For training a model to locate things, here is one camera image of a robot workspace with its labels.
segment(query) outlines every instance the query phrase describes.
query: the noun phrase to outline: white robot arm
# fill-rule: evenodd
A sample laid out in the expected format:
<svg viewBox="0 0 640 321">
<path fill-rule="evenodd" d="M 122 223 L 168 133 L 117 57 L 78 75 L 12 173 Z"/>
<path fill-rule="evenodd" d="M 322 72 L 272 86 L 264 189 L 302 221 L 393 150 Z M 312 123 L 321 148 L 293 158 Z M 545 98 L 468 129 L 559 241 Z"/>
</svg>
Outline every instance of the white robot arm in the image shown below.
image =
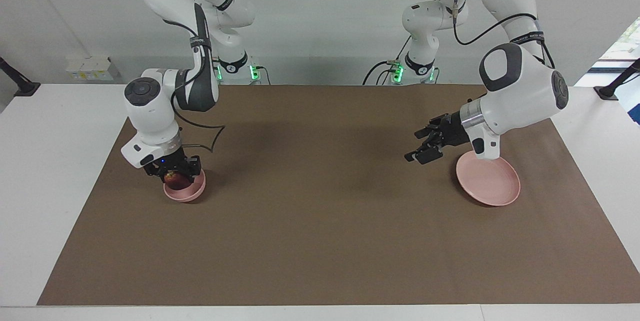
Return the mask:
<svg viewBox="0 0 640 321">
<path fill-rule="evenodd" d="M 427 164 L 441 158 L 444 146 L 471 142 L 479 159 L 500 157 L 500 136 L 548 119 L 569 103 L 569 89 L 560 72 L 544 65 L 544 34 L 535 18 L 535 0 L 482 0 L 502 23 L 510 43 L 490 50 L 480 63 L 487 94 L 453 114 L 429 121 L 415 133 L 423 144 L 405 155 L 407 161 Z M 434 0 L 410 6 L 404 26 L 412 35 L 404 59 L 404 75 L 421 80 L 434 64 L 438 39 L 432 32 L 452 29 L 468 17 L 466 0 Z"/>
<path fill-rule="evenodd" d="M 569 89 L 560 72 L 516 43 L 490 50 L 480 64 L 480 77 L 487 94 L 470 100 L 460 111 L 431 119 L 415 133 L 416 138 L 426 139 L 405 155 L 407 161 L 427 164 L 443 156 L 444 146 L 469 142 L 479 159 L 498 159 L 501 135 L 546 120 L 569 104 Z"/>
<path fill-rule="evenodd" d="M 251 25 L 254 7 L 246 0 L 144 2 L 167 24 L 189 32 L 194 67 L 150 68 L 126 86 L 126 109 L 137 134 L 121 152 L 135 168 L 163 181 L 167 172 L 176 171 L 193 182 L 201 172 L 199 158 L 185 156 L 174 109 L 206 112 L 218 102 L 212 45 L 228 74 L 249 68 L 240 36 L 231 28 Z"/>
<path fill-rule="evenodd" d="M 537 41 L 544 33 L 537 23 L 536 0 L 482 0 L 484 6 L 502 24 L 512 43 L 518 43 L 542 61 Z M 454 29 L 467 22 L 467 0 L 431 0 L 411 5 L 402 14 L 402 25 L 411 34 L 409 52 L 401 60 L 403 84 L 424 82 L 434 66 L 440 42 L 434 32 Z"/>
</svg>

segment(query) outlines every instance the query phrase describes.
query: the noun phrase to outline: red apple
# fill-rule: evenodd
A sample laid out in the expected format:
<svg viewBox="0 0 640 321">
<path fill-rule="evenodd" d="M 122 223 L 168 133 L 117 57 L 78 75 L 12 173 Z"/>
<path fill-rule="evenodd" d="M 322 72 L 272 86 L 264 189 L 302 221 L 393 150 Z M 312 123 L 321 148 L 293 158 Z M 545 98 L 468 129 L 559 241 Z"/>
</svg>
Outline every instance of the red apple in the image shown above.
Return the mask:
<svg viewBox="0 0 640 321">
<path fill-rule="evenodd" d="M 169 189 L 180 191 L 192 185 L 189 178 L 178 171 L 169 171 L 164 175 L 164 183 Z"/>
</svg>

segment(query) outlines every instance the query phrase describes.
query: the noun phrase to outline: white table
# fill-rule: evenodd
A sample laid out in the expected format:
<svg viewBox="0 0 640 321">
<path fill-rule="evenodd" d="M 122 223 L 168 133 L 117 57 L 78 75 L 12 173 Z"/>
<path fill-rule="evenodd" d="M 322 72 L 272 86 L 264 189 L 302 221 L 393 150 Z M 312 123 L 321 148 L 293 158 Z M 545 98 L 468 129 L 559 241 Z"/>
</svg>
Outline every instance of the white table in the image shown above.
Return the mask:
<svg viewBox="0 0 640 321">
<path fill-rule="evenodd" d="M 126 120 L 123 88 L 44 84 L 0 114 L 0 320 L 640 319 L 640 304 L 35 307 Z M 638 267 L 640 128 L 617 102 L 601 101 L 590 88 L 572 88 L 569 107 L 553 122 Z"/>
</svg>

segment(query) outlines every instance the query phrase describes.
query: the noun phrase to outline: pink plate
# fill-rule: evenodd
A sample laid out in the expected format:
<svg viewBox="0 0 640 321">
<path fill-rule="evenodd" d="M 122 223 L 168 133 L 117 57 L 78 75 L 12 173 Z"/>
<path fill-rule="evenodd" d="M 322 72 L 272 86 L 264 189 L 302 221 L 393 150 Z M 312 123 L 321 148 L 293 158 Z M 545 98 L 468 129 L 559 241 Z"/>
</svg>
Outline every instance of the pink plate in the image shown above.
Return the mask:
<svg viewBox="0 0 640 321">
<path fill-rule="evenodd" d="M 521 192 L 518 173 L 502 157 L 478 159 L 475 152 L 469 151 L 457 160 L 455 173 L 464 191 L 485 205 L 509 205 Z"/>
<path fill-rule="evenodd" d="M 162 186 L 164 187 L 164 194 L 167 198 L 178 201 L 179 203 L 189 203 L 202 195 L 206 185 L 207 177 L 204 174 L 204 170 L 200 170 L 200 175 L 197 175 L 193 183 L 185 189 L 179 189 L 176 191 L 175 189 L 167 187 L 166 184 Z"/>
</svg>

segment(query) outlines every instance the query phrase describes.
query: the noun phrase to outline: black cable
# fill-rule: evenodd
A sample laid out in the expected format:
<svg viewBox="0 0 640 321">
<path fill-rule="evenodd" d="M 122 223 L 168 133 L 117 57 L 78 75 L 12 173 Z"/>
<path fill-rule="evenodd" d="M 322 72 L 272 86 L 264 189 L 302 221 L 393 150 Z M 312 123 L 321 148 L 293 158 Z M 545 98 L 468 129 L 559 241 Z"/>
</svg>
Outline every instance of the black cable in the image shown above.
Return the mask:
<svg viewBox="0 0 640 321">
<path fill-rule="evenodd" d="M 395 57 L 396 60 L 400 59 L 400 56 L 402 55 L 402 52 L 404 52 L 405 48 L 407 48 L 407 45 L 409 45 L 409 40 L 411 40 L 411 36 L 407 37 L 404 45 L 400 49 L 400 52 L 398 52 L 398 55 Z M 384 86 L 387 83 L 387 78 L 389 78 L 389 75 L 391 75 L 391 71 L 393 70 L 393 68 L 394 68 L 393 65 L 389 66 L 388 73 L 384 77 L 384 81 L 382 81 L 382 86 Z"/>
<path fill-rule="evenodd" d="M 495 29 L 496 27 L 504 24 L 505 22 L 509 21 L 509 20 L 513 20 L 515 18 L 522 18 L 522 17 L 528 17 L 528 18 L 532 18 L 533 20 L 538 20 L 537 17 L 535 17 L 534 15 L 530 14 L 530 13 L 516 13 L 515 15 L 511 15 L 508 16 L 507 18 L 497 22 L 496 24 L 492 25 L 491 27 L 489 27 L 485 32 L 482 32 L 478 37 L 474 38 L 473 40 L 469 41 L 469 42 L 462 42 L 460 40 L 460 38 L 458 37 L 458 29 L 456 27 L 456 23 L 453 22 L 453 34 L 455 35 L 455 40 L 457 40 L 457 42 L 462 45 L 462 46 L 467 46 L 467 45 L 471 45 L 473 43 L 475 43 L 475 41 L 480 40 L 482 37 L 484 37 L 486 34 L 489 34 L 489 32 L 491 32 L 493 29 Z"/>
<path fill-rule="evenodd" d="M 639 75 L 635 75 L 635 77 L 633 77 L 631 79 L 628 79 L 625 82 L 622 82 L 622 85 L 626 85 L 626 84 L 630 83 L 631 81 L 637 79 L 638 77 L 640 77 L 640 74 Z"/>
<path fill-rule="evenodd" d="M 264 70 L 264 72 L 267 74 L 267 82 L 270 84 L 272 84 L 272 79 L 269 77 L 269 70 L 267 70 L 267 68 L 265 66 L 257 66 L 256 70 Z"/>
<path fill-rule="evenodd" d="M 213 153 L 213 149 L 216 146 L 216 142 L 218 141 L 218 138 L 220 137 L 220 134 L 222 134 L 222 131 L 225 131 L 226 126 L 223 125 L 222 127 L 219 128 L 219 131 L 217 132 L 217 134 L 215 134 L 215 137 L 213 138 L 213 142 L 211 143 L 211 147 L 207 147 L 205 145 L 201 145 L 199 143 L 193 143 L 193 144 L 188 144 L 188 145 L 182 145 L 183 148 L 201 148 L 204 150 L 207 150 L 210 153 Z"/>
<path fill-rule="evenodd" d="M 454 4 L 458 4 L 458 0 L 454 0 L 453 1 Z M 475 41 L 480 40 L 483 36 L 485 36 L 486 34 L 489 34 L 489 32 L 491 32 L 493 29 L 495 29 L 496 27 L 504 24 L 505 22 L 509 21 L 509 20 L 513 20 L 515 18 L 522 18 L 522 17 L 528 17 L 528 18 L 532 18 L 534 21 L 537 21 L 538 18 L 530 13 L 517 13 L 515 15 L 511 15 L 508 16 L 507 18 L 500 20 L 498 22 L 496 22 L 496 24 L 492 25 L 491 27 L 489 27 L 486 31 L 482 32 L 478 37 L 474 38 L 473 40 L 469 41 L 469 42 L 462 42 L 460 40 L 460 38 L 458 37 L 458 28 L 457 28 L 457 19 L 458 16 L 455 16 L 453 18 L 453 34 L 455 35 L 455 40 L 462 46 L 468 46 L 471 45 L 473 43 L 475 43 Z"/>
<path fill-rule="evenodd" d="M 508 16 L 506 18 L 504 18 L 503 20 L 500 20 L 498 22 L 496 22 L 496 24 L 492 25 L 491 27 L 489 27 L 486 31 L 482 32 L 480 35 L 478 35 L 478 37 L 475 37 L 473 40 L 469 41 L 469 42 L 463 42 L 460 40 L 460 37 L 458 36 L 458 28 L 457 28 L 457 16 L 453 18 L 453 34 L 455 36 L 455 40 L 457 41 L 457 43 L 459 43 L 462 46 L 468 46 L 471 45 L 473 43 L 475 43 L 475 41 L 480 40 L 482 37 L 484 37 L 486 34 L 489 34 L 489 32 L 491 32 L 493 29 L 495 29 L 496 27 L 504 24 L 505 22 L 509 21 L 509 20 L 513 20 L 515 18 L 531 18 L 533 19 L 533 21 L 537 21 L 538 18 L 530 13 L 517 13 L 515 15 L 511 15 Z M 551 64 L 552 68 L 556 68 L 556 63 L 554 62 L 553 57 L 551 57 L 551 53 L 549 52 L 549 48 L 547 48 L 547 45 L 544 41 L 541 42 L 542 45 L 542 49 L 544 50 L 544 52 L 542 53 L 542 63 L 544 63 L 544 57 L 545 57 L 545 53 L 546 56 L 549 57 L 549 63 Z"/>
<path fill-rule="evenodd" d="M 189 125 L 192 125 L 194 127 L 198 127 L 198 128 L 205 128 L 205 129 L 210 129 L 210 130 L 219 130 L 217 132 L 217 134 L 215 135 L 215 138 L 213 139 L 213 143 L 211 143 L 211 147 L 206 147 L 205 145 L 201 145 L 201 144 L 187 144 L 187 145 L 183 145 L 183 148 L 203 148 L 205 150 L 208 150 L 209 152 L 213 152 L 213 148 L 216 145 L 216 141 L 218 140 L 218 137 L 220 137 L 220 134 L 222 134 L 222 131 L 224 131 L 224 129 L 227 127 L 226 125 L 203 125 L 201 123 L 196 123 L 193 122 L 191 120 L 188 120 L 187 118 L 185 118 L 185 116 L 182 116 L 182 114 L 180 114 L 178 112 L 178 110 L 176 109 L 176 91 L 186 87 L 187 85 L 191 84 L 192 82 L 194 82 L 201 74 L 202 71 L 205 68 L 205 62 L 201 63 L 200 66 L 200 70 L 198 71 L 198 73 L 196 73 L 194 75 L 194 77 L 190 78 L 189 81 L 185 82 L 184 84 L 181 84 L 181 86 L 176 87 L 173 90 L 173 93 L 171 94 L 171 98 L 170 98 L 170 102 L 171 102 L 171 109 L 173 110 L 173 113 L 178 116 L 178 118 L 182 121 L 184 121 L 185 123 L 188 123 Z"/>
<path fill-rule="evenodd" d="M 377 76 L 377 80 L 375 81 L 375 86 L 378 86 L 380 84 L 380 79 L 382 78 L 382 75 L 387 74 L 387 77 L 389 76 L 389 73 L 391 73 L 390 70 L 384 70 L 382 72 L 380 72 L 380 75 Z M 387 82 L 387 79 L 384 79 L 384 82 L 382 82 L 382 85 L 385 84 L 385 82 Z"/>
<path fill-rule="evenodd" d="M 375 71 L 380 66 L 386 65 L 386 64 L 387 64 L 386 61 L 380 61 L 380 62 L 376 63 L 375 66 L 371 67 L 371 70 L 369 70 L 368 73 L 366 74 L 366 77 L 364 77 L 364 81 L 362 81 L 362 86 L 365 86 L 367 84 L 367 80 L 369 79 L 369 77 L 371 76 L 373 71 Z"/>
<path fill-rule="evenodd" d="M 546 52 L 546 56 L 549 57 L 549 63 L 551 64 L 551 68 L 555 69 L 556 68 L 556 63 L 554 62 L 553 57 L 551 57 L 551 53 L 549 53 L 549 49 L 547 48 L 547 44 L 542 41 L 542 48 L 544 49 L 544 52 Z"/>
<path fill-rule="evenodd" d="M 433 83 L 434 85 L 438 85 L 438 79 L 440 78 L 440 69 L 438 67 L 434 68 L 433 71 L 431 71 L 431 77 L 434 77 L 434 73 L 438 71 L 438 75 L 436 76 L 436 81 Z"/>
</svg>

